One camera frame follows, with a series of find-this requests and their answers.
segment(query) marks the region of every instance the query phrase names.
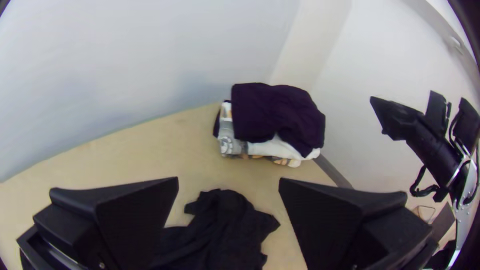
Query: black strap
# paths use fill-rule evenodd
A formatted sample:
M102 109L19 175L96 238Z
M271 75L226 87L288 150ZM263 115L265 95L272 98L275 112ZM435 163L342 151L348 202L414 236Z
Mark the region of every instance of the black strap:
M419 186L420 184L420 181L422 180L422 178L424 177L424 174L425 174L425 170L427 169L427 166L423 165L420 169L420 171L418 172L418 176L416 177L415 179L415 182L411 185L410 187L410 194L413 196L413 197L425 197L427 196L428 194L432 193L432 192L436 192L440 189L440 187L436 184L433 184L427 188L425 188L424 190L420 190L418 189L417 187Z

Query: pile of clothes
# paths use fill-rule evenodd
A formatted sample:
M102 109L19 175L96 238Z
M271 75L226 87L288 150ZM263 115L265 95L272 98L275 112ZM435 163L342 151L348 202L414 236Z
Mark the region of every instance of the pile of clothes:
M241 83L220 107L213 126L228 158L268 159L289 167L320 155L325 115L309 93L289 85Z

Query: baseboard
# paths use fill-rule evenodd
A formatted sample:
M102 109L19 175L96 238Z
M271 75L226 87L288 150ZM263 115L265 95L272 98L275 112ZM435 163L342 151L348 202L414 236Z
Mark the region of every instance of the baseboard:
M335 182L339 188L354 189L352 184L322 154L314 159L315 163Z

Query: white wall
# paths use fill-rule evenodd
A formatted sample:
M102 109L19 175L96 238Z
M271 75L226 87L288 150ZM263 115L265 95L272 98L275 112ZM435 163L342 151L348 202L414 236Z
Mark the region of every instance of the white wall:
M326 115L326 158L355 189L407 191L422 163L405 142L381 134L369 98L378 96L425 111L429 91L452 102L478 100L460 63L440 36L401 0L353 1L350 14L314 89ZM434 183L425 174L420 187ZM431 205L410 198L410 206Z
M300 0L13 0L0 182L99 136L268 82Z
M310 91L342 31L351 5L352 0L302 0L270 84Z

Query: fabric pile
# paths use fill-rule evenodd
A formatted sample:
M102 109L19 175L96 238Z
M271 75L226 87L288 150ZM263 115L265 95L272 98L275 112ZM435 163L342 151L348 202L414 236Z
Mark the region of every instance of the fabric pile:
M295 168L324 146L325 115L309 93L289 85L235 84L213 126L220 153Z
M162 231L152 270L260 270L261 244L280 224L241 194L214 189L185 206L195 215L186 227Z

